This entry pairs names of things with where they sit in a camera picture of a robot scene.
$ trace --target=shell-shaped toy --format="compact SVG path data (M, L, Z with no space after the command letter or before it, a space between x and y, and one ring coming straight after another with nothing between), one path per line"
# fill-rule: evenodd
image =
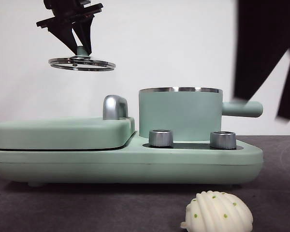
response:
M188 232L251 232L253 217L245 203L225 192L202 192L186 207Z

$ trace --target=silver pot rim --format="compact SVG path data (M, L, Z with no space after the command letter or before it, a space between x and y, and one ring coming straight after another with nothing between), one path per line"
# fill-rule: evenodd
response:
M151 92L208 92L208 93L222 93L218 88L207 87L159 87L159 88L145 88L141 89L140 93Z

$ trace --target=appliance base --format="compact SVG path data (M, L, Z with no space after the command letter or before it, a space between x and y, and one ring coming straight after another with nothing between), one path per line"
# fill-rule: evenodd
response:
M30 186L43 183L241 184L263 164L261 149L237 141L239 150L145 147L133 134L114 150L0 150L0 176Z

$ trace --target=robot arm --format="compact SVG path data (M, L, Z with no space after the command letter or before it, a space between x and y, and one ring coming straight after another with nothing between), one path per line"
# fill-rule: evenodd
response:
M75 31L88 55L91 54L90 26L94 14L102 11L101 3L89 7L90 0L44 0L46 9L55 17L37 22L37 26L48 28L68 48L77 55L77 44L72 33Z

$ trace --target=white backdrop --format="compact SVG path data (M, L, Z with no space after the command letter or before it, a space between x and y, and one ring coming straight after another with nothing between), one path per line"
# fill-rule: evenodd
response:
M48 59L72 55L35 25L52 12L42 0L0 0L0 122L102 116L103 98L118 94L138 125L138 90L148 87L215 87L224 90L224 101L231 100L236 1L101 2L92 26L93 56L116 63L112 72L50 68ZM264 106L261 117L224 116L222 129L290 134L290 122L275 119L289 64L287 53L254 95Z

